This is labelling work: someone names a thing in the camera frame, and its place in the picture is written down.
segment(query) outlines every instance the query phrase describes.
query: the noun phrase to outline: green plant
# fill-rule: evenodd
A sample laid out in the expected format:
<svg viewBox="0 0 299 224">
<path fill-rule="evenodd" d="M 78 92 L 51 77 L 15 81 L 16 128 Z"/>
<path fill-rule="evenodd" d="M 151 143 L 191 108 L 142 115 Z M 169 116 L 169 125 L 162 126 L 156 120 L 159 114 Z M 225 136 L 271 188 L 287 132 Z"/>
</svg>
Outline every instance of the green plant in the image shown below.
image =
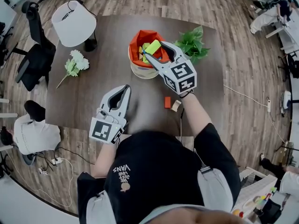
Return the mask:
<svg viewBox="0 0 299 224">
<path fill-rule="evenodd" d="M 209 48 L 203 48 L 204 43 L 201 42 L 203 36 L 202 26 L 195 28 L 193 31 L 180 33 L 181 39 L 175 41 L 175 45 L 180 47 L 182 51 L 190 57 L 191 63 L 196 62 L 208 55 Z"/>
</svg>

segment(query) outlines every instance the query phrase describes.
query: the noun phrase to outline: white shirt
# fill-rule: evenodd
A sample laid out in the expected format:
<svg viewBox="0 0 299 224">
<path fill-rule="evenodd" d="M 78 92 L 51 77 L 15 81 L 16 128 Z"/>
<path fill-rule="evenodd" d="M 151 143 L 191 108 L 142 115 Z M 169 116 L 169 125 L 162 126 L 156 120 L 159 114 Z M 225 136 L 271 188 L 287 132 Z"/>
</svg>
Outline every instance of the white shirt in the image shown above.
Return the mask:
<svg viewBox="0 0 299 224">
<path fill-rule="evenodd" d="M 291 194 L 299 200 L 299 175 L 286 172 L 281 180 L 279 191 Z"/>
<path fill-rule="evenodd" d="M 19 117 L 14 123 L 14 141 L 24 155 L 55 150 L 61 141 L 58 126 L 48 125 L 45 120 L 33 121 L 30 115 Z"/>
</svg>

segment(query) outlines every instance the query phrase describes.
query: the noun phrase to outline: white cable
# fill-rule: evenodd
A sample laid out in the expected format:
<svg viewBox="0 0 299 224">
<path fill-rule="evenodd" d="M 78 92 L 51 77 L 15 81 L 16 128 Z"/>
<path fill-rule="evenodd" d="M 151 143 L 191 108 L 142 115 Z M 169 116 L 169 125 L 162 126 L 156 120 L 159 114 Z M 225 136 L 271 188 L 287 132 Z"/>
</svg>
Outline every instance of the white cable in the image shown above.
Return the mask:
<svg viewBox="0 0 299 224">
<path fill-rule="evenodd" d="M 244 95 L 244 94 L 242 94 L 242 93 L 239 93 L 239 92 L 237 92 L 237 91 L 235 91 L 235 90 L 233 90 L 232 88 L 229 88 L 228 86 L 226 86 L 226 85 L 223 85 L 223 86 L 225 86 L 226 88 L 228 88 L 228 89 L 230 89 L 230 90 L 232 90 L 232 91 L 234 91 L 234 92 L 236 92 L 236 93 L 238 93 L 238 94 L 240 94 L 240 95 L 243 95 L 243 96 L 245 96 L 245 97 L 247 97 L 247 98 L 249 98 L 249 99 L 252 99 L 254 102 L 256 102 L 256 103 L 258 103 L 259 105 L 262 105 L 262 106 L 265 106 L 265 107 L 267 107 L 268 108 L 268 106 L 267 105 L 263 105 L 263 104 L 261 104 L 261 103 L 259 103 L 259 102 L 257 102 L 256 100 L 254 100 L 253 98 L 251 98 L 251 97 L 249 97 L 249 96 L 247 96 L 247 95 Z M 268 116 L 269 116 L 269 120 L 270 120 L 270 122 L 271 122 L 271 124 L 272 124 L 272 126 L 274 127 L 274 129 L 275 129 L 275 131 L 276 131 L 276 133 L 277 133 L 277 135 L 279 136 L 279 138 L 285 143 L 285 144 L 287 144 L 287 142 L 285 142 L 281 137 L 280 137 L 280 135 L 279 135 L 279 133 L 278 133 L 278 131 L 277 131 L 277 129 L 276 129 L 276 127 L 274 126 L 274 124 L 272 123 L 272 120 L 271 120 L 271 118 L 270 118 L 270 112 L 268 112 Z"/>
<path fill-rule="evenodd" d="M 247 95 L 244 95 L 244 94 L 242 94 L 242 93 L 239 93 L 239 92 L 237 92 L 237 91 L 235 91 L 235 90 L 233 90 L 232 88 L 229 88 L 228 86 L 226 86 L 226 85 L 223 85 L 223 86 L 225 86 L 226 88 L 228 88 L 228 89 L 230 89 L 230 90 L 232 90 L 232 91 L 234 91 L 234 92 L 236 92 L 236 93 L 238 93 L 238 94 L 240 94 L 240 95 L 243 95 L 243 96 L 245 96 L 245 97 L 247 97 L 247 98 L 249 98 L 249 99 L 252 99 L 254 102 L 256 102 L 256 103 L 258 103 L 255 99 L 253 99 L 253 98 L 250 98 L 249 96 L 247 96 Z"/>
<path fill-rule="evenodd" d="M 281 139 L 281 141 L 283 141 L 285 144 L 287 144 L 287 142 L 285 142 L 285 141 L 280 137 L 280 135 L 279 135 L 279 133 L 278 133 L 276 127 L 275 127 L 274 124 L 272 123 L 272 120 L 271 120 L 271 118 L 270 118 L 270 112 L 268 112 L 268 116 L 269 116 L 269 120 L 270 120 L 272 126 L 274 127 L 274 129 L 275 129 L 277 135 L 279 136 L 279 138 Z"/>
<path fill-rule="evenodd" d="M 54 200 L 54 199 L 53 199 L 52 197 L 50 197 L 50 195 L 49 195 L 48 193 L 46 193 L 45 191 L 43 191 L 43 190 L 41 190 L 41 189 L 38 189 L 38 190 L 33 189 L 33 188 L 26 182 L 26 180 L 22 177 L 22 175 L 20 174 L 19 170 L 16 168 L 16 166 L 15 166 L 14 161 L 12 160 L 12 158 L 11 158 L 10 156 L 9 156 L 9 158 L 10 158 L 11 162 L 13 163 L 15 170 L 18 172 L 18 174 L 20 175 L 20 177 L 21 177 L 21 178 L 23 179 L 23 181 L 27 184 L 27 186 L 30 187 L 31 190 L 33 190 L 34 192 L 38 192 L 38 191 L 43 192 L 43 193 L 46 194 L 51 200 L 53 200 L 54 202 L 58 203 L 58 204 L 61 205 L 61 206 L 64 206 L 64 207 L 70 207 L 70 206 L 71 206 L 73 200 L 72 200 L 72 198 L 71 198 L 71 191 L 70 191 L 70 189 L 71 189 L 71 181 L 72 181 L 73 178 L 74 178 L 74 167 L 73 167 L 73 165 L 71 164 L 70 161 L 68 161 L 68 160 L 65 159 L 65 158 L 61 158 L 61 159 L 64 159 L 64 160 L 68 161 L 69 164 L 71 165 L 71 169 L 72 169 L 72 178 L 71 178 L 71 180 L 70 180 L 70 185 L 69 185 L 69 195 L 70 195 L 70 199 L 71 199 L 71 204 L 68 205 L 68 206 L 65 206 L 65 205 L 59 203 L 58 201 Z"/>
</svg>

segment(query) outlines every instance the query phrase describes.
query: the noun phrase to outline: table lamp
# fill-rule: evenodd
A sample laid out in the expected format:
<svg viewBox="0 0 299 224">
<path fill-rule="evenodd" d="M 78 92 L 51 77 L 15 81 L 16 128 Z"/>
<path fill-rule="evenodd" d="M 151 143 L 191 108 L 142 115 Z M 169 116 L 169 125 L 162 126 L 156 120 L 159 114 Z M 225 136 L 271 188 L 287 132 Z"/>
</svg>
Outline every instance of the table lamp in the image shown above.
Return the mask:
<svg viewBox="0 0 299 224">
<path fill-rule="evenodd" d="M 97 47 L 96 39 L 89 38 L 97 25 L 96 19 L 78 1 L 72 0 L 60 6 L 52 16 L 52 23 L 64 46 L 75 47 L 84 42 L 85 51 Z"/>
</svg>

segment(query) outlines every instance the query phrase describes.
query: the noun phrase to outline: white lamp shade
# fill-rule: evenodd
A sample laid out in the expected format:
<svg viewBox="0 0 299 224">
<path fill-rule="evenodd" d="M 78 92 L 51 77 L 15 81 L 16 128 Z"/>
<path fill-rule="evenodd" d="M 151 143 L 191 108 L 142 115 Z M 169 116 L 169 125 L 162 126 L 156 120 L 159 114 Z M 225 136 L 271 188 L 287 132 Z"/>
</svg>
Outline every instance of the white lamp shade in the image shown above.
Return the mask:
<svg viewBox="0 0 299 224">
<path fill-rule="evenodd" d="M 60 6 L 52 16 L 54 29 L 61 43 L 66 47 L 75 47 L 86 41 L 97 25 L 95 17 L 77 1 Z"/>
</svg>

